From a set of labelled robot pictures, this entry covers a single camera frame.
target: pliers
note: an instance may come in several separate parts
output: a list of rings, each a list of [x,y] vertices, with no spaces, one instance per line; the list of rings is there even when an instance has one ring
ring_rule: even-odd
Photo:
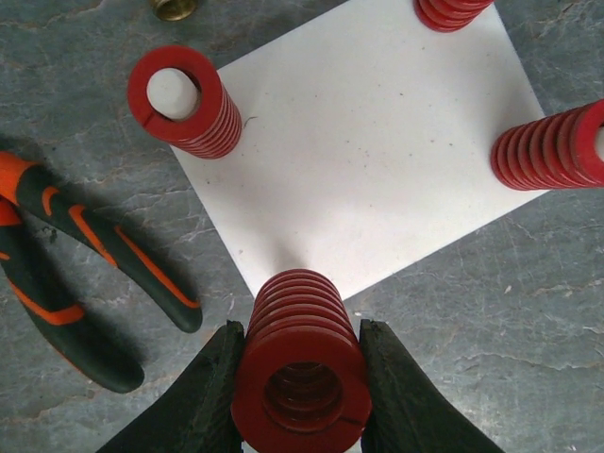
[[[0,263],[8,284],[46,340],[88,378],[127,393],[141,385],[144,373],[58,282],[15,208],[31,212],[121,269],[181,330],[195,332],[201,326],[200,305],[191,292],[120,226],[67,199],[39,163],[0,151]]]

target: gray marble floor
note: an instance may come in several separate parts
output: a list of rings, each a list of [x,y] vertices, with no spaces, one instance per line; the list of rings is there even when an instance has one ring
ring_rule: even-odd
[[[64,190],[178,265],[205,322],[179,332],[129,279],[28,217],[146,379],[127,396],[88,382],[0,277],[0,451],[93,452],[158,398],[217,326],[250,314],[252,297],[174,156],[129,114],[137,59],[177,42],[221,66],[339,3],[207,0],[166,24],[143,0],[2,0],[0,147],[42,159]],[[604,2],[497,5],[546,113],[604,97]],[[601,199],[598,190],[549,193],[358,294],[349,312],[388,320],[439,389],[507,451],[602,453]]]

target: red coil spring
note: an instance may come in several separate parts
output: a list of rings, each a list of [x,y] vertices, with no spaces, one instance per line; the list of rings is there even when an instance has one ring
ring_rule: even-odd
[[[596,140],[604,126],[604,100],[504,132],[491,167],[519,191],[602,187],[604,161]]]
[[[470,24],[494,0],[413,0],[417,17],[425,26],[444,33]]]
[[[185,73],[201,92],[197,110],[183,121],[173,121],[151,106],[146,87],[151,76],[165,68]],[[134,118],[153,137],[203,159],[228,154],[239,141],[242,117],[211,62],[199,52],[168,45],[146,54],[128,81],[128,104]]]
[[[260,289],[231,412],[260,453],[342,453],[361,436],[371,399],[366,364],[335,286],[309,270]]]

